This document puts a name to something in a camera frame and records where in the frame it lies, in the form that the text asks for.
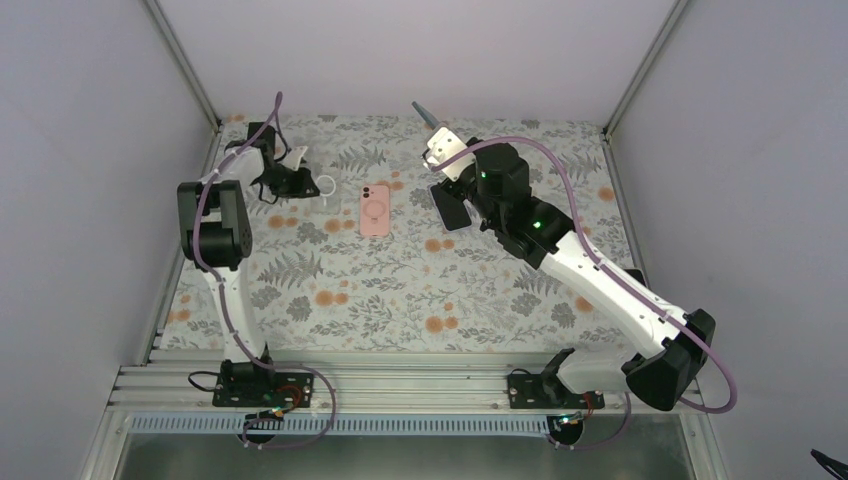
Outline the black phone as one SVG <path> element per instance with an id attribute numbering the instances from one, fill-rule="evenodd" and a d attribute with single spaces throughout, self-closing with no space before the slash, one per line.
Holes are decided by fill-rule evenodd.
<path id="1" fill-rule="evenodd" d="M 432 114 L 429 110 L 427 110 L 423 105 L 421 105 L 417 101 L 412 101 L 411 106 L 415 110 L 415 112 L 421 117 L 424 121 L 425 125 L 429 129 L 436 129 L 440 124 L 440 121 L 436 118 L 434 114 Z"/>
<path id="2" fill-rule="evenodd" d="M 453 232 L 472 225 L 470 214 L 463 199 L 455 197 L 445 186 L 440 184 L 430 186 L 429 191 L 446 231 Z"/>

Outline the clear phone case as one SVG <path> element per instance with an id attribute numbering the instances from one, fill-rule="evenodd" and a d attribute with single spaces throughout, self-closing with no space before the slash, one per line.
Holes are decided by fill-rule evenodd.
<path id="1" fill-rule="evenodd" d="M 310 210 L 316 215 L 337 215 L 341 211 L 342 171 L 331 164 L 309 163 L 319 195 L 310 199 Z"/>

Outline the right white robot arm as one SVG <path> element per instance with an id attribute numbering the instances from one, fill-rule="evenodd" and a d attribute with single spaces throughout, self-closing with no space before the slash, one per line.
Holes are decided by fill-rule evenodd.
<path id="1" fill-rule="evenodd" d="M 714 319 L 661 299 L 594 247 L 576 214 L 537 198 L 529 164 L 515 147 L 520 141 L 465 144 L 453 133 L 428 140 L 424 164 L 445 177 L 432 188 L 440 215 L 457 212 L 467 222 L 465 207 L 472 205 L 481 231 L 493 232 L 507 253 L 585 297 L 635 347 L 635 356 L 621 365 L 562 350 L 541 374 L 549 404 L 565 407 L 579 394 L 623 390 L 656 410 L 672 410 L 706 363 Z"/>

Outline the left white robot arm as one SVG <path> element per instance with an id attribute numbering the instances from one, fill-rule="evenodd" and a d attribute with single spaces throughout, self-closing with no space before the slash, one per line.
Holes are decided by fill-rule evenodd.
<path id="1" fill-rule="evenodd" d="M 229 143 L 217 167 L 177 188 L 181 248 L 207 281 L 225 335 L 213 389 L 222 401 L 263 405 L 284 388 L 250 302 L 253 232 L 245 194 L 255 187 L 271 203 L 319 196 L 303 165 L 305 153 L 291 147 L 279 128 L 252 122 L 246 139 Z"/>

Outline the floral table mat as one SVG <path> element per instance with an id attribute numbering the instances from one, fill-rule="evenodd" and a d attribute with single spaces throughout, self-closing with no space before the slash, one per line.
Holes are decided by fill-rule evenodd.
<path id="1" fill-rule="evenodd" d="M 273 349 L 411 352 L 624 350 L 583 296 L 507 254 L 477 226 L 448 232 L 421 155 L 416 117 L 286 115 L 306 163 L 342 171 L 341 211 L 246 194 L 254 235 L 248 292 Z M 390 233 L 360 234 L 360 191 L 390 189 Z"/>

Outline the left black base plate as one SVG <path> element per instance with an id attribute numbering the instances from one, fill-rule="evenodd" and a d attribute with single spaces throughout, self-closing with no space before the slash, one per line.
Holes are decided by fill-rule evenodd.
<path id="1" fill-rule="evenodd" d="M 307 408 L 315 376 L 298 372 L 267 372 L 244 377 L 222 374 L 212 405 L 226 408 Z"/>

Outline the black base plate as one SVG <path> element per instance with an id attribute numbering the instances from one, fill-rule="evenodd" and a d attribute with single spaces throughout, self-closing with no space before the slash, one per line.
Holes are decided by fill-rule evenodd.
<path id="1" fill-rule="evenodd" d="M 507 395 L 511 409 L 603 409 L 605 399 L 594 392 L 574 393 L 555 375 L 533 374 L 515 369 L 507 377 Z"/>
<path id="2" fill-rule="evenodd" d="M 298 372 L 267 372 L 244 377 L 222 374 L 212 405 L 226 408 L 307 408 L 315 376 Z"/>

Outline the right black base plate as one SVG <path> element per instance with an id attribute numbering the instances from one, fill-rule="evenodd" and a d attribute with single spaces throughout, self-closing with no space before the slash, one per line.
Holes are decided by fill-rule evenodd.
<path id="1" fill-rule="evenodd" d="M 515 369 L 507 377 L 507 395 L 511 409 L 603 409 L 605 399 L 594 392 L 574 393 L 555 375 L 533 374 Z"/>

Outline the aluminium rail frame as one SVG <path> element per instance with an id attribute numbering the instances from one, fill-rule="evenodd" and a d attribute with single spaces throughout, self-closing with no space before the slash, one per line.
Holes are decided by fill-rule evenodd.
<path id="1" fill-rule="evenodd" d="M 83 477 L 113 479 L 118 475 L 131 434 L 126 428 L 137 414 L 248 414 L 247 408 L 213 406 L 209 390 L 197 390 L 187 381 L 193 371 L 217 369 L 222 358 L 219 350 L 155 349 L 145 363 L 122 367 Z M 316 434 L 321 436 L 330 435 L 339 414 L 544 415 L 549 430 L 557 419 L 597 420 L 650 413 L 646 404 L 622 390 L 595 391 L 604 396 L 603 409 L 511 409 L 506 377 L 515 369 L 541 369 L 548 359 L 544 353 L 277 351 L 274 358 L 287 371 L 315 376 L 310 406 L 299 407 L 292 414 L 327 414 L 328 423 Z"/>

